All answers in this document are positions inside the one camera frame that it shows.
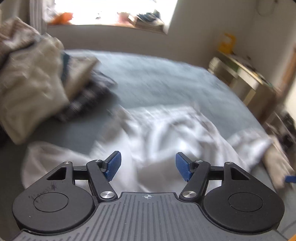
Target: blue gripper pad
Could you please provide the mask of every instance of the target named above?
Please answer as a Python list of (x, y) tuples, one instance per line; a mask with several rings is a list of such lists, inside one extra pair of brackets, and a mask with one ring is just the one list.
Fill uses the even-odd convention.
[(189, 181), (193, 173), (190, 172), (190, 166), (187, 161), (179, 154), (176, 154), (176, 167), (185, 181)]
[(296, 176), (286, 176), (285, 182), (287, 182), (287, 183), (296, 183)]
[(121, 165), (121, 153), (119, 151), (116, 151), (112, 155), (114, 154), (115, 156), (112, 157), (111, 161), (108, 162), (107, 170), (104, 172), (104, 175), (108, 182), (113, 179)]

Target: white wall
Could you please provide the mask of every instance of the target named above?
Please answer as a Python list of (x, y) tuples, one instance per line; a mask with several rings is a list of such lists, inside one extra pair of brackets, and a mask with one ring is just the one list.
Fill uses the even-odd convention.
[(4, 0), (0, 4), (2, 21), (10, 17), (19, 17), (24, 22), (29, 22), (29, 0)]
[(207, 67), (226, 31), (243, 50), (255, 0), (179, 0), (168, 35), (115, 26), (53, 26), (48, 33), (65, 48), (119, 51), (159, 56)]
[[(273, 0), (262, 0), (268, 11)], [(290, 60), (296, 43), (296, 3), (279, 0), (275, 11), (268, 17), (255, 14), (247, 41), (247, 55), (255, 68), (277, 86)]]

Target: window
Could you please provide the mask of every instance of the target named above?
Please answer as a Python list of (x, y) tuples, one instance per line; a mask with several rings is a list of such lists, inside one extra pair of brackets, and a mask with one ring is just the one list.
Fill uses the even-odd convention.
[(131, 16), (145, 14), (158, 10), (166, 22), (170, 24), (177, 0), (46, 0), (45, 21), (49, 22), (56, 13), (71, 12), (74, 25), (120, 25), (135, 27), (132, 22), (124, 21), (118, 13), (128, 13)]

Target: orange object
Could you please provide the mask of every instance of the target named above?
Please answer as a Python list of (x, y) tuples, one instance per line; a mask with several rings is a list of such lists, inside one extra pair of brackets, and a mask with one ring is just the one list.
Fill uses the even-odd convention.
[(292, 238), (290, 238), (289, 241), (296, 241), (296, 234)]
[(224, 39), (220, 43), (218, 50), (224, 54), (231, 54), (236, 40), (236, 37), (232, 34), (224, 33)]
[(70, 24), (68, 21), (73, 18), (73, 13), (64, 12), (54, 17), (52, 21), (49, 22), (50, 25), (59, 25), (59, 24)]

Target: black circular cover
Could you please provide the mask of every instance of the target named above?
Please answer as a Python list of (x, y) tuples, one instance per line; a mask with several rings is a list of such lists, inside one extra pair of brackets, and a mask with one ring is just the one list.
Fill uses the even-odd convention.
[(255, 178), (231, 180), (211, 190), (203, 209), (219, 226), (250, 234), (272, 229), (284, 214), (280, 197)]
[[(14, 200), (12, 212), (20, 227), (37, 233), (59, 233), (80, 225), (92, 214), (92, 196), (73, 184), (72, 164), (63, 165), (39, 179)], [(64, 177), (51, 176), (62, 172)]]

